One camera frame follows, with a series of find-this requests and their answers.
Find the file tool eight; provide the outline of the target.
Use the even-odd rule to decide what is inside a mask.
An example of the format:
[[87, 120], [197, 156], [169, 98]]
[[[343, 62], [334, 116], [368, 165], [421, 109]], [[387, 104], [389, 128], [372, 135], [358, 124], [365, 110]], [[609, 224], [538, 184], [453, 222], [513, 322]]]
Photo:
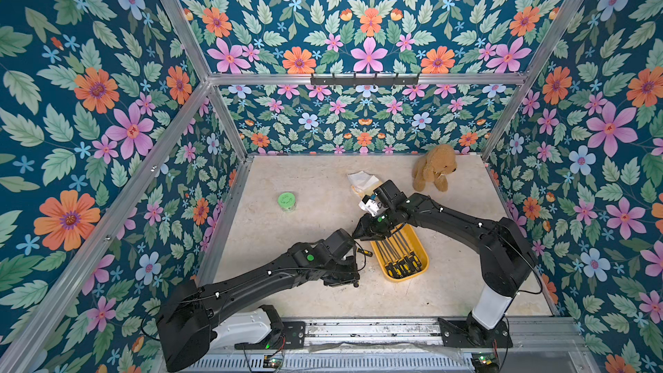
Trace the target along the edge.
[[359, 253], [359, 254], [361, 254], [365, 257], [373, 257], [374, 256], [374, 253], [372, 251], [366, 250], [366, 249], [363, 249], [363, 248], [360, 248], [360, 247], [357, 247], [357, 253]]

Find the file tool seven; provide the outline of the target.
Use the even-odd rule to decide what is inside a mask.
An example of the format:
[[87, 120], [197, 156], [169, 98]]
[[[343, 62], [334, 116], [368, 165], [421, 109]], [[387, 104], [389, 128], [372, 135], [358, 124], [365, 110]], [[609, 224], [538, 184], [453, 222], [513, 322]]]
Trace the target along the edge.
[[388, 259], [387, 252], [384, 250], [380, 242], [375, 242], [376, 259], [380, 262], [383, 274], [390, 280], [395, 281], [395, 271], [393, 270], [393, 262]]

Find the file tool five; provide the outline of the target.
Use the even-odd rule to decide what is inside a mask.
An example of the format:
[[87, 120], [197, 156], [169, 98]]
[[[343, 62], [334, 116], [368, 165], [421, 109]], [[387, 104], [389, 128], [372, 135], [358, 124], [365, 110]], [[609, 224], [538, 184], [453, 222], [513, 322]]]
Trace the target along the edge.
[[385, 253], [385, 260], [387, 261], [387, 267], [391, 271], [392, 275], [396, 279], [402, 279], [403, 278], [403, 273], [402, 269], [400, 266], [400, 263], [398, 261], [398, 257], [394, 257], [393, 254], [391, 253], [390, 250], [390, 245], [386, 241], [382, 241], [384, 253]]

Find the file tool four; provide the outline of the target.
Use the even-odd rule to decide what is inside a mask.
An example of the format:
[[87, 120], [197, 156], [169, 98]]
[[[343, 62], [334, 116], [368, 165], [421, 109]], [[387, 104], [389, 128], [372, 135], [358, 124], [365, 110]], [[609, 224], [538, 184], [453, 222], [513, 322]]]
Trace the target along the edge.
[[407, 262], [407, 259], [404, 257], [402, 252], [400, 252], [400, 250], [395, 248], [395, 246], [392, 244], [390, 239], [386, 240], [385, 243], [387, 245], [387, 248], [390, 250], [390, 254], [393, 257], [395, 266], [398, 269], [400, 269], [402, 277], [409, 276], [410, 275], [409, 263]]

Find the file tool six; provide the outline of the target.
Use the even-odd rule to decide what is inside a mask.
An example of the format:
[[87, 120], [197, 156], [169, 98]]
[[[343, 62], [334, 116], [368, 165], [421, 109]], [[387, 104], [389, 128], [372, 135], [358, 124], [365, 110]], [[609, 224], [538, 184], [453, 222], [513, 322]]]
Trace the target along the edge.
[[384, 268], [387, 275], [392, 279], [400, 279], [401, 275], [398, 272], [398, 268], [395, 266], [394, 261], [392, 260], [390, 254], [388, 253], [388, 250], [386, 249], [386, 246], [384, 245], [383, 241], [377, 242], [376, 245], [383, 258]]

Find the yellow plastic storage box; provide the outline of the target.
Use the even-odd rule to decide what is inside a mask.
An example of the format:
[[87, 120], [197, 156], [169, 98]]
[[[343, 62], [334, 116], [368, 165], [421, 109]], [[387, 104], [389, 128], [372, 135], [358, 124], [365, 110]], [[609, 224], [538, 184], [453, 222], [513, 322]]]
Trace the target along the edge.
[[383, 275], [392, 283], [411, 280], [429, 268], [428, 253], [410, 224], [394, 229], [385, 240], [371, 241], [371, 247]]

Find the file tool one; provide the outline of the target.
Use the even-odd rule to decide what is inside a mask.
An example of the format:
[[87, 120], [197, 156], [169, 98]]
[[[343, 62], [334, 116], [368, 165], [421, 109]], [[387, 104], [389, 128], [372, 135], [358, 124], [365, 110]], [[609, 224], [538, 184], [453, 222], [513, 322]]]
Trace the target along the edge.
[[419, 260], [419, 257], [416, 256], [413, 248], [410, 246], [409, 242], [407, 241], [406, 233], [404, 231], [400, 231], [399, 235], [402, 247], [407, 252], [407, 260], [409, 261], [410, 266], [413, 268], [414, 273], [421, 272], [422, 271], [421, 261]]

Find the file tool two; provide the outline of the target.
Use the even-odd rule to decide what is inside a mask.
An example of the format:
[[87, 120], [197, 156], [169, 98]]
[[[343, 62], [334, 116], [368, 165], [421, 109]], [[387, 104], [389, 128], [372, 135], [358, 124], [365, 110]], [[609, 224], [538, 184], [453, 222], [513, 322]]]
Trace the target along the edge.
[[415, 254], [409, 244], [406, 242], [406, 239], [402, 235], [401, 231], [397, 231], [395, 233], [395, 238], [397, 243], [399, 243], [400, 247], [403, 250], [404, 255], [406, 256], [406, 260], [409, 263], [409, 266], [411, 267], [412, 271], [416, 273], [419, 270], [419, 266], [416, 262], [415, 259]]

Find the file tool three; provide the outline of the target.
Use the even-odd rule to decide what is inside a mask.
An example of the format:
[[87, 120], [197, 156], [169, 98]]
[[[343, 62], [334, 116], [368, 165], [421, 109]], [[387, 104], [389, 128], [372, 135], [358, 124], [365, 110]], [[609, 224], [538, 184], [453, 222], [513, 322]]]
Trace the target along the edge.
[[396, 238], [395, 237], [391, 238], [390, 243], [392, 244], [392, 247], [395, 250], [395, 254], [398, 256], [398, 261], [400, 263], [402, 273], [405, 276], [412, 275], [413, 271], [406, 260], [406, 256], [404, 255], [402, 248], [400, 247], [399, 243], [397, 243]]

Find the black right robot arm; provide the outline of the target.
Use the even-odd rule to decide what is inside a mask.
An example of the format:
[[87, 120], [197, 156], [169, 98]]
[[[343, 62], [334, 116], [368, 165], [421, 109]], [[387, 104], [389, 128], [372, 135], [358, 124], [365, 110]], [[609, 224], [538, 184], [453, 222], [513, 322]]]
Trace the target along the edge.
[[441, 205], [428, 195], [406, 195], [393, 181], [374, 191], [377, 208], [359, 219], [353, 237], [383, 241], [405, 226], [435, 231], [479, 255], [483, 289], [468, 316], [481, 332], [502, 321], [523, 283], [535, 272], [537, 258], [514, 220], [481, 219]]

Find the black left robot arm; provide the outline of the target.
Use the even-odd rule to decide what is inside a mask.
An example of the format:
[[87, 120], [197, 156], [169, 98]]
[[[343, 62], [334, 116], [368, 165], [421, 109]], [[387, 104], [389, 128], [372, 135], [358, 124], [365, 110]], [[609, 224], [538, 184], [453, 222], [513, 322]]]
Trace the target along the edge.
[[315, 243], [295, 243], [240, 276], [201, 287], [183, 281], [155, 317], [167, 371], [182, 371], [198, 362], [210, 350], [214, 328], [271, 295], [319, 280], [326, 287], [356, 287], [359, 250], [352, 236], [339, 229]]

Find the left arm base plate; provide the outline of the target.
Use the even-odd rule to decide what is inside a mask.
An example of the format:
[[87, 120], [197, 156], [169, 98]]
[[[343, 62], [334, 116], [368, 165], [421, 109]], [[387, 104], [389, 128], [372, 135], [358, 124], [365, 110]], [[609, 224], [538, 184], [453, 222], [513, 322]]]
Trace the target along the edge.
[[236, 344], [234, 345], [234, 349], [271, 352], [301, 349], [304, 347], [306, 332], [307, 324], [305, 322], [286, 321], [283, 327], [272, 329], [261, 341], [252, 344]]

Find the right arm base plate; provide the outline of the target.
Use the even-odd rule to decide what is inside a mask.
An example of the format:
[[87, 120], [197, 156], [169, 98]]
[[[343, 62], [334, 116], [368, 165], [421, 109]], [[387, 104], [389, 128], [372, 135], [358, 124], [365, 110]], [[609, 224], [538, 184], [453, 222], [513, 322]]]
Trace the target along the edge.
[[452, 348], [507, 349], [513, 346], [506, 319], [498, 322], [495, 328], [486, 329], [473, 317], [467, 319], [438, 318], [440, 334], [444, 346]]

